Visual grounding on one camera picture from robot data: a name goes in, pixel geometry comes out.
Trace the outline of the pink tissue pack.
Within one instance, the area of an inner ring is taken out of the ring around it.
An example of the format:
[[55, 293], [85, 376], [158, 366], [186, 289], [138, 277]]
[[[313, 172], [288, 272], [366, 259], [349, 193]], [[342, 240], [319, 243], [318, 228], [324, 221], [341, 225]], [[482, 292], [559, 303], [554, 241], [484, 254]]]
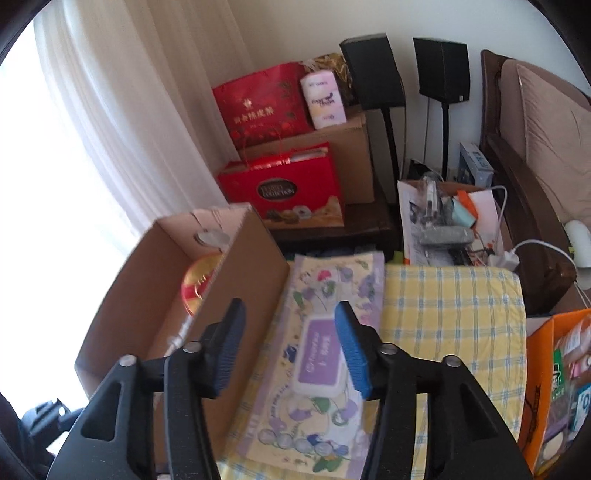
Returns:
[[344, 103], [335, 74], [331, 70], [320, 70], [305, 75], [301, 79], [301, 90], [315, 130], [346, 123]]

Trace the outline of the red tea gift bag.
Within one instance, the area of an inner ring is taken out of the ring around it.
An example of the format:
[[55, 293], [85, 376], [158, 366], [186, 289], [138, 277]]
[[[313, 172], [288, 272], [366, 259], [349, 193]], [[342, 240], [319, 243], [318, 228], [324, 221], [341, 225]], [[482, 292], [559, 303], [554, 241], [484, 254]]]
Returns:
[[229, 136], [238, 149], [314, 130], [301, 90], [304, 66], [288, 62], [213, 89]]

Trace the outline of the white fluffy duster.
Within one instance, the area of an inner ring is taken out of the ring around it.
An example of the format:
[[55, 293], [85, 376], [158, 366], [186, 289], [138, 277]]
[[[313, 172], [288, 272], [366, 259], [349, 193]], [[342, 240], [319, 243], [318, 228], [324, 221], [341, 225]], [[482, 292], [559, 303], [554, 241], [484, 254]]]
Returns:
[[181, 348], [185, 344], [192, 323], [193, 317], [191, 315], [187, 315], [181, 323], [179, 329], [167, 338], [167, 349], [165, 353], [166, 356], [172, 354], [175, 350]]

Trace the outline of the left black speaker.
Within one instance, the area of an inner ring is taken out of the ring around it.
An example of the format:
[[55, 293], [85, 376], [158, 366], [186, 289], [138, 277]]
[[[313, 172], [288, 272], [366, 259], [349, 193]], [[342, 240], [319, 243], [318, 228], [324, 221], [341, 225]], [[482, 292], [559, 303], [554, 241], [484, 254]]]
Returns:
[[406, 106], [406, 95], [385, 33], [349, 38], [339, 44], [363, 110]]

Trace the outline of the black speaker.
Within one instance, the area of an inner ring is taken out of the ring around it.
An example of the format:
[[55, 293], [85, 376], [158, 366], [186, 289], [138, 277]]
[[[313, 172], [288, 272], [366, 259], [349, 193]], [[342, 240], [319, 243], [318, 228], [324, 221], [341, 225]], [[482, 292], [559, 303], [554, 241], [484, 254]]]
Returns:
[[431, 38], [414, 38], [419, 92], [442, 104], [470, 100], [468, 46]]
[[385, 33], [349, 38], [339, 44], [363, 110], [406, 106], [406, 95]]

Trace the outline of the red cookie gift box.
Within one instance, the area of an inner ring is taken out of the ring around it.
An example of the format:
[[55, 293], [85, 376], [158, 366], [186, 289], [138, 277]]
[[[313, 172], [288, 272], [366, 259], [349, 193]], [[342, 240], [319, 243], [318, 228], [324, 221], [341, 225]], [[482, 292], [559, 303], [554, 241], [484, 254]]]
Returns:
[[340, 228], [344, 201], [328, 142], [255, 160], [217, 175], [230, 203], [249, 203], [270, 229]]

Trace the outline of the cluttered open box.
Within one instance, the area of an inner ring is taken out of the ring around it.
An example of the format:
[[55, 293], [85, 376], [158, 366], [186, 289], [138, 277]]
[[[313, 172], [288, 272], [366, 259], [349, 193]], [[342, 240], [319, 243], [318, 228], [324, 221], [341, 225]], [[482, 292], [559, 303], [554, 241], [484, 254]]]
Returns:
[[486, 266], [507, 243], [506, 189], [425, 177], [398, 183], [404, 263]]

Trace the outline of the red round tin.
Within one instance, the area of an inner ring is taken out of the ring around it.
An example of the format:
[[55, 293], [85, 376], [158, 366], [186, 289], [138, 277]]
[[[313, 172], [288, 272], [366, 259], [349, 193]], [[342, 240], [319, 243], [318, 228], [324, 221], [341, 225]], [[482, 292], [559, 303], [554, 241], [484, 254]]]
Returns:
[[197, 313], [221, 259], [221, 253], [201, 256], [185, 272], [180, 286], [180, 296], [188, 314], [195, 315]]

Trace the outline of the brown sofa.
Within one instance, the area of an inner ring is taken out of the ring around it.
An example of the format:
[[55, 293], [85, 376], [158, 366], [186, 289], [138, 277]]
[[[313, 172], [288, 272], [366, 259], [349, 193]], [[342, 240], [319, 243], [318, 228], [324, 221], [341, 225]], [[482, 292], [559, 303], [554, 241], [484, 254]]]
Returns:
[[[590, 230], [590, 98], [531, 63], [481, 53], [483, 122], [480, 147], [508, 190], [504, 213], [513, 246], [540, 239], [574, 260], [564, 225]], [[590, 268], [574, 267], [537, 245], [517, 251], [530, 315], [551, 311], [575, 287], [590, 290]]]

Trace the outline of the wet wipes pack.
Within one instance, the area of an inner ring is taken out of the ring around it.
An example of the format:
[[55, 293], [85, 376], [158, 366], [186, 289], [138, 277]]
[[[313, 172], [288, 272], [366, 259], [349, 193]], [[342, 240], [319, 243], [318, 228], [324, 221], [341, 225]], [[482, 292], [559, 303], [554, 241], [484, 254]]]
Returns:
[[335, 308], [380, 327], [381, 252], [290, 264], [283, 298], [235, 417], [221, 463], [225, 479], [356, 479], [370, 444], [335, 330]]

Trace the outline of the orange cardboard box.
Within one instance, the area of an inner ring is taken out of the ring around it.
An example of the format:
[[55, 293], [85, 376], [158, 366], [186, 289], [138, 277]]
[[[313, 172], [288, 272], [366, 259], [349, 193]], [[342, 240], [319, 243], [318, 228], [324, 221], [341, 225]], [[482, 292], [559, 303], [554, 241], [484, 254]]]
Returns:
[[532, 473], [549, 425], [556, 342], [590, 314], [589, 309], [553, 315], [527, 337], [527, 384], [518, 445]]

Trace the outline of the green Darlie toothpaste box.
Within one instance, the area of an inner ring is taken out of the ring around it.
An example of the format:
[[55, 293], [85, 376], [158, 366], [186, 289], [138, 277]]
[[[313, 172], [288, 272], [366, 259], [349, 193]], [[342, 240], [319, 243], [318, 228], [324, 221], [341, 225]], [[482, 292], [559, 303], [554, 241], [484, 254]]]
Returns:
[[559, 412], [566, 412], [570, 407], [570, 365], [564, 361], [562, 351], [553, 351], [553, 371], [551, 407]]

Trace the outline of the brown cardboard box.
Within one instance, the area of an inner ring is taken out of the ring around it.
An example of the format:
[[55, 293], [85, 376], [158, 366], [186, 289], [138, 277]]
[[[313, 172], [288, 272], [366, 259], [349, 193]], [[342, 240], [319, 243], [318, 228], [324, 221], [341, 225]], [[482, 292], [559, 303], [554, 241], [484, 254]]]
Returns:
[[261, 156], [329, 142], [345, 203], [372, 203], [375, 200], [374, 173], [366, 116], [359, 109], [349, 109], [348, 116], [345, 124], [245, 148], [242, 156], [247, 160], [255, 160]]

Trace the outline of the right black speaker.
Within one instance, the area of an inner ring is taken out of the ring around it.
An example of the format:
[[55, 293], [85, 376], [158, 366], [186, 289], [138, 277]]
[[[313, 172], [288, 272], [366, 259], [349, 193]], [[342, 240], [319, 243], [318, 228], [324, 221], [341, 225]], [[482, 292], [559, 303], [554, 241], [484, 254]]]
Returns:
[[419, 92], [442, 104], [470, 100], [468, 46], [431, 38], [414, 38]]

